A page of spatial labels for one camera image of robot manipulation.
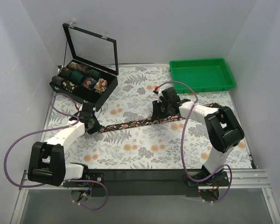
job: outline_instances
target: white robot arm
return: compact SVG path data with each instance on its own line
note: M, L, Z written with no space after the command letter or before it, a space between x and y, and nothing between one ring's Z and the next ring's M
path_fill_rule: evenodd
M187 99L180 100L173 87L154 92L158 95L158 100L153 102L155 112L153 116L158 118L179 113L186 118L194 104ZM206 169L208 174L211 174L225 164L230 152L244 138L244 131L227 106L218 105L214 108L194 105L189 119L207 127L212 149L202 169Z
M101 127L94 112L94 104L83 104L79 110L80 121L77 124L71 126L76 120L70 120L70 127L61 130L45 142L36 142L32 146L28 169L30 181L59 186L63 181L85 177L88 167L77 163L65 164L64 153L85 132L92 134Z

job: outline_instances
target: white backdrop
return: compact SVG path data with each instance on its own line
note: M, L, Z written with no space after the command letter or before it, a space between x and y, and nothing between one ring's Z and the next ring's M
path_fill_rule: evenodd
M227 57L256 0L21 0L54 62L64 22L118 42L119 63Z
M10 222L19 193L4 175L4 155L16 139L43 128L54 74L56 66L20 0L0 0L0 224ZM21 182L39 139L28 137L10 153L7 167L15 182Z
M280 212L280 0L258 0L227 57L232 97L252 157Z

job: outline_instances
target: floral tablecloth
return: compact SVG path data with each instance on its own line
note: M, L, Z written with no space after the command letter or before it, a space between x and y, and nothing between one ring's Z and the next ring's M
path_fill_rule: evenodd
M104 103L99 122L106 126L151 116L152 101L157 99L152 91L155 86L168 80L171 80L169 68L120 68L119 84ZM216 102L233 109L231 97L226 91L199 93L198 97L199 104ZM182 94L181 98L194 100L192 94ZM62 96L56 97L55 106L66 113L76 112L73 103ZM47 128L63 126L67 122L67 117L51 111ZM181 120L93 135L86 133L67 150L66 161L84 163L89 168L182 168L180 142L183 124L184 120ZM47 140L54 134L56 132L46 133L43 139ZM184 145L187 167L201 168L211 149L206 127L189 121ZM234 148L226 163L232 168L252 168L243 141Z

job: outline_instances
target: green tray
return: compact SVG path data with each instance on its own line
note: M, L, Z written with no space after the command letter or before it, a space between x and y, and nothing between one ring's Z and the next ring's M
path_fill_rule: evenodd
M235 86L231 72L223 58L171 61L170 69L174 81L185 83L194 92L228 91ZM174 84L177 93L191 91Z

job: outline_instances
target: watch box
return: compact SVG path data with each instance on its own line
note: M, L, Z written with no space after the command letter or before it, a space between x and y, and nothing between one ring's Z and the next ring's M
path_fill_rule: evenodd
M73 23L64 23L63 29L71 51L72 60L61 71L71 71L69 65L74 63L84 67L88 66L93 73L98 74L101 79L107 82L107 88L104 92L99 92L95 91L95 89L85 88L83 85L76 84L74 90L69 91L67 88L60 88L60 85L56 83L50 82L49 85L53 91L64 93L78 103L91 102L96 104L96 110L98 111L118 85L117 75L119 70L116 40L107 37L106 34L99 35L78 28ZM67 78L67 75L61 76L62 72L58 76L66 81L71 81Z

